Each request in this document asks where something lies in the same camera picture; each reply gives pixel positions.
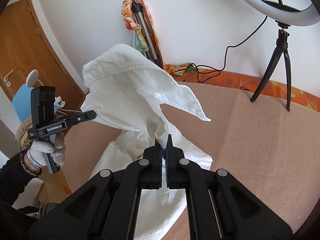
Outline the left forearm dark sleeve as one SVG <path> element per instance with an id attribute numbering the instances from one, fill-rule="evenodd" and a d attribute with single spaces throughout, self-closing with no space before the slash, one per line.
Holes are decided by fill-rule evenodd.
<path id="1" fill-rule="evenodd" d="M 42 174 L 42 169 L 33 171 L 25 163 L 26 152 L 10 158 L 1 168 L 1 201 L 12 206 L 29 182 Z"/>

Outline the left hand white glove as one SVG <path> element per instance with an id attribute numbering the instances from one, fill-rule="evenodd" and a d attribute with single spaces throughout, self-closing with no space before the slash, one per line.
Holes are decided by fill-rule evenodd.
<path id="1" fill-rule="evenodd" d="M 61 132 L 56 135 L 53 144 L 51 142 L 34 140 L 25 154 L 25 159 L 34 169 L 39 170 L 47 165 L 44 155 L 49 154 L 54 163 L 63 166 L 65 164 L 65 150 L 65 135 Z"/>

